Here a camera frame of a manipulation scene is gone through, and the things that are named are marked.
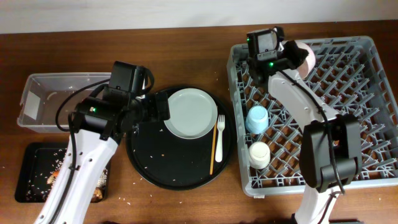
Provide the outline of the pink bowl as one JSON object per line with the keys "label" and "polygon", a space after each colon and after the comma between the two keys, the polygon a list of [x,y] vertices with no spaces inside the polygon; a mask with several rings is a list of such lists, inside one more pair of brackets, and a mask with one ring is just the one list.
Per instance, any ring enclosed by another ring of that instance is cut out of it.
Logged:
{"label": "pink bowl", "polygon": [[307,44],[305,44],[303,42],[299,42],[297,40],[295,42],[300,49],[304,49],[308,52],[308,55],[305,57],[303,64],[301,64],[297,68],[301,79],[305,79],[315,66],[315,62],[316,62],[315,54],[314,54],[313,50]]}

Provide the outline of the grey round plate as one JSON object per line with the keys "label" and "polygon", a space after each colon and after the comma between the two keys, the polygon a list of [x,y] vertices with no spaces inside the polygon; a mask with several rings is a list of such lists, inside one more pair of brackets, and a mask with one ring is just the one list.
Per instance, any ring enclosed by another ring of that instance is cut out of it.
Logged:
{"label": "grey round plate", "polygon": [[218,117],[215,100],[205,91],[184,88],[168,98],[170,119],[165,127],[182,139],[197,139],[209,133]]}

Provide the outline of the light blue cup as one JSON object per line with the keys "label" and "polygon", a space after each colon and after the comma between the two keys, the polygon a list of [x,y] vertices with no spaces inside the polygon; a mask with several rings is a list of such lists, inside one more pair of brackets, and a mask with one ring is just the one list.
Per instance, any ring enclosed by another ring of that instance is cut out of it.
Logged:
{"label": "light blue cup", "polygon": [[265,107],[253,106],[246,117],[245,127],[251,134],[261,134],[269,127],[269,115]]}

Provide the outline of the white plastic fork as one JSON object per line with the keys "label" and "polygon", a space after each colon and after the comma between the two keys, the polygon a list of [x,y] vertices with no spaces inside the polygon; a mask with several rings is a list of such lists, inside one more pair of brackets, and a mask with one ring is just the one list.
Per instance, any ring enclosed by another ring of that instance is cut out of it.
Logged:
{"label": "white plastic fork", "polygon": [[223,114],[218,116],[217,130],[218,139],[216,143],[215,161],[221,162],[223,160],[223,131],[225,129],[225,116]]}

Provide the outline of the wooden chopstick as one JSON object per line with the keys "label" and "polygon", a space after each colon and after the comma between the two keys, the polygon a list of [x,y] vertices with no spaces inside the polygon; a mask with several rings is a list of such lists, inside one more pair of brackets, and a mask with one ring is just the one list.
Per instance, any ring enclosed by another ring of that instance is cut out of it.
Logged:
{"label": "wooden chopstick", "polygon": [[210,175],[213,175],[213,166],[215,159],[215,147],[216,147],[216,135],[217,135],[217,121],[213,128],[213,139],[212,139],[212,148],[211,148],[211,161],[210,161]]}

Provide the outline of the rice and peanut shells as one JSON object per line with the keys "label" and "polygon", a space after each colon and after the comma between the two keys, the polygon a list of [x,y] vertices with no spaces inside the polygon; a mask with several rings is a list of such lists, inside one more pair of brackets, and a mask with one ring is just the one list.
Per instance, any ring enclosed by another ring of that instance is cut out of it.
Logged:
{"label": "rice and peanut shells", "polygon": [[[33,164],[27,178],[26,202],[45,202],[56,181],[57,174],[63,164],[66,149],[37,149],[33,155]],[[108,193],[110,163],[104,168],[91,203],[103,201]]]}

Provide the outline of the cream white cup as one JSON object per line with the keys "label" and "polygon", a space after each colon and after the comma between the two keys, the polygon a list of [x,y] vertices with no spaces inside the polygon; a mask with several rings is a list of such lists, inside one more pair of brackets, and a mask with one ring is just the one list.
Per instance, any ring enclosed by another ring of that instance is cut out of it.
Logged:
{"label": "cream white cup", "polygon": [[249,164],[254,169],[264,169],[271,160],[271,151],[264,142],[254,142],[249,147]]}

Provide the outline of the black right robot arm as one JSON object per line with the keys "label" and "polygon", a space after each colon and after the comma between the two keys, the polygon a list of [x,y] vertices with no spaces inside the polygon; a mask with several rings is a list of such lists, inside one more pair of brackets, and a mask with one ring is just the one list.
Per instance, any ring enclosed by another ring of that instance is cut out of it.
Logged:
{"label": "black right robot arm", "polygon": [[295,223],[328,223],[338,197],[361,172],[358,118],[328,106],[304,79],[315,66],[313,50],[284,40],[282,27],[246,34],[249,74],[256,87],[282,103],[302,130],[299,168],[305,181]]}

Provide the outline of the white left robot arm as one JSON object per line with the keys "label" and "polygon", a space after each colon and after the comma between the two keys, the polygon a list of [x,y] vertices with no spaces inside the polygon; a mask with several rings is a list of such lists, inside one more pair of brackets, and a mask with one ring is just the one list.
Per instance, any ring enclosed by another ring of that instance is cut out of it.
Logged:
{"label": "white left robot arm", "polygon": [[68,114],[65,157],[36,223],[82,223],[103,170],[125,134],[170,118],[166,93],[143,66],[116,61],[111,76]]}

